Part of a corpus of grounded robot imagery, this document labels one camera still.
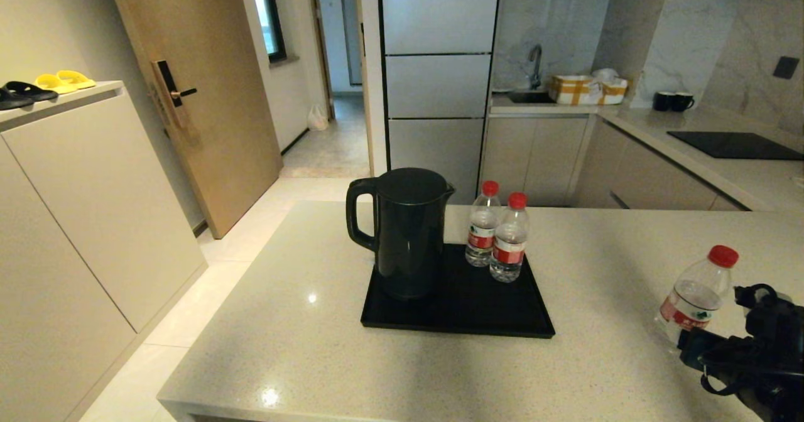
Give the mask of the red-capped water bottle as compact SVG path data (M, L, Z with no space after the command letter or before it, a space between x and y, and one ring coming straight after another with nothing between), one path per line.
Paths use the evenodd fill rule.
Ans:
M512 283L519 278L529 232L530 217L526 213L526 194L513 192L495 229L490 274L496 281Z
M692 328L706 328L712 321L732 288L732 268L739 259L731 247L715 245L681 272L654 317L667 352L678 351L682 336Z
M489 265L501 212L499 184L494 180L483 181L481 192L470 210L465 258L471 266L482 268Z

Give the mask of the black electric kettle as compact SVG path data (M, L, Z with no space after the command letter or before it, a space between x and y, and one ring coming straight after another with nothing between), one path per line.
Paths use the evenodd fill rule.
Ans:
M426 168L396 168L349 184L345 227L351 240L373 251L382 290L399 301L430 294L442 265L445 211L454 193L442 175ZM359 229L357 199L371 196L373 233Z

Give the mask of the black induction cooktop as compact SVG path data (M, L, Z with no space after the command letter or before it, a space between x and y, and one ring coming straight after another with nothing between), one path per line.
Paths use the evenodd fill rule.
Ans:
M667 134L716 159L804 161L804 153L755 133L676 131Z

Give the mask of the black rectangular tray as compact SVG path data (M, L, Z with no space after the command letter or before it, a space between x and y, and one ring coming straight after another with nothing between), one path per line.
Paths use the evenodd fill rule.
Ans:
M505 337L551 338L555 328L528 260L511 283L465 260L462 244L445 244L442 275L432 294L398 301L374 271L360 322L364 327Z

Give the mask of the beige kitchen base cabinets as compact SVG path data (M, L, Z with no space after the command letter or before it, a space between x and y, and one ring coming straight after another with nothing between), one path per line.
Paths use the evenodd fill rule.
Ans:
M737 202L594 115L492 117L482 177L534 207L741 211Z

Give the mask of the white box with yellow tape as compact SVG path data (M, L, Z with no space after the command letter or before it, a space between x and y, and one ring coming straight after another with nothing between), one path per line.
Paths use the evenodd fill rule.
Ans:
M552 75L548 95L560 105L592 106L600 102L600 85L590 75Z
M600 90L600 97L596 104L598 106L618 105L625 99L629 87L629 80L624 78L612 78L597 82Z

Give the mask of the metal kitchen faucet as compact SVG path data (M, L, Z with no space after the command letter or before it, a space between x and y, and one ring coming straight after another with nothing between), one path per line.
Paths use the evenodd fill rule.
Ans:
M541 85L541 59L543 47L540 43L534 45L528 53L528 61L532 64L532 70L528 74L530 90L537 90Z

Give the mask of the grey refrigerator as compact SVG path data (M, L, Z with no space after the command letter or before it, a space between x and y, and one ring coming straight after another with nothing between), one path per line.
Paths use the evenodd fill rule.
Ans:
M379 0L386 161L479 186L499 0Z

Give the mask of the dark framed window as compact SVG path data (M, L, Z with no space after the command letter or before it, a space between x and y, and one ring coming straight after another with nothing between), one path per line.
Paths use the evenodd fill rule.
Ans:
M285 38L281 27L278 2L276 0L255 0L258 8L259 26L270 63L287 59Z

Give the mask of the wooden door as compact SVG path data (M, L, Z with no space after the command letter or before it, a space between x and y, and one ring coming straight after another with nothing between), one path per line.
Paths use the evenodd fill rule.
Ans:
M115 0L153 102L215 239L281 170L280 148L244 0ZM167 60L188 118L179 130L151 61Z

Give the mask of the white tall cabinet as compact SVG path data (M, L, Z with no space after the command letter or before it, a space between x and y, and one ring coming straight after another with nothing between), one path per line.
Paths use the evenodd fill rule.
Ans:
M74 422L207 268L121 81L0 111L0 422Z

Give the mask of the yellow slipper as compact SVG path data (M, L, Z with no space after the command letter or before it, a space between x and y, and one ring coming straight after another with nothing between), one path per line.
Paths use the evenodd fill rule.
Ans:
M60 70L57 72L57 78L60 79L63 84L71 85L75 90L89 89L97 85L94 79L74 70Z
M79 89L71 81L64 80L58 75L51 75L50 73L37 76L35 85L43 90L54 91L58 95L66 95Z

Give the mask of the black slipper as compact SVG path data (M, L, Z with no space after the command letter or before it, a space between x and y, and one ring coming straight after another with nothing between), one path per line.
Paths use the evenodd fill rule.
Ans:
M35 102L29 97L18 95L13 91L0 87L0 111L20 109L33 105Z
M18 95L23 95L33 99L34 102L42 102L47 100L55 100L58 94L54 91L43 90L31 82L9 81L3 85L6 90L13 91Z

